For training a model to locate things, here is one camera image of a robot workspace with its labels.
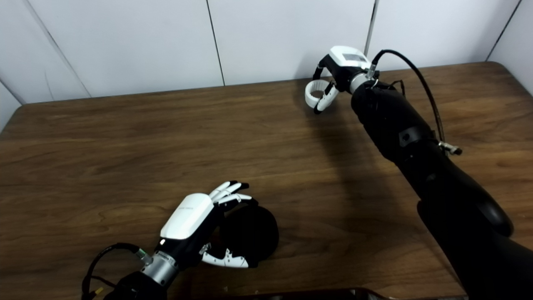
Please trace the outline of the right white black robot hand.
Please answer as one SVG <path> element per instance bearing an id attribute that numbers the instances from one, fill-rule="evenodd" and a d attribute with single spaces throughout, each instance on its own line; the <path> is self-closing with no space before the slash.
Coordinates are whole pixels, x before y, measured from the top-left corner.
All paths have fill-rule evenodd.
<path id="1" fill-rule="evenodd" d="M 305 102 L 321 114 L 339 93 L 354 93 L 361 85 L 378 81 L 376 64 L 358 49 L 333 46 L 319 61 L 312 81 L 305 87 Z"/>

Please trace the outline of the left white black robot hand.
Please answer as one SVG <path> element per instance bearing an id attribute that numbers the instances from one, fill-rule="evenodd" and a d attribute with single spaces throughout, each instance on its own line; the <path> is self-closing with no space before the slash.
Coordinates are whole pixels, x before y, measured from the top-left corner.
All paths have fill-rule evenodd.
<path id="1" fill-rule="evenodd" d="M 248 187 L 247 183 L 232 180 L 209 194 L 197 192 L 186 196 L 162 227 L 152 260 L 142 274 L 167 288 L 179 272 L 199 262 L 227 268 L 257 267 L 257 258 L 238 255 L 235 250 L 226 249 L 220 258 L 209 252 L 208 239 L 221 225 L 226 212 L 242 202 L 257 205 L 251 196 L 240 194 L 240 190 Z"/>

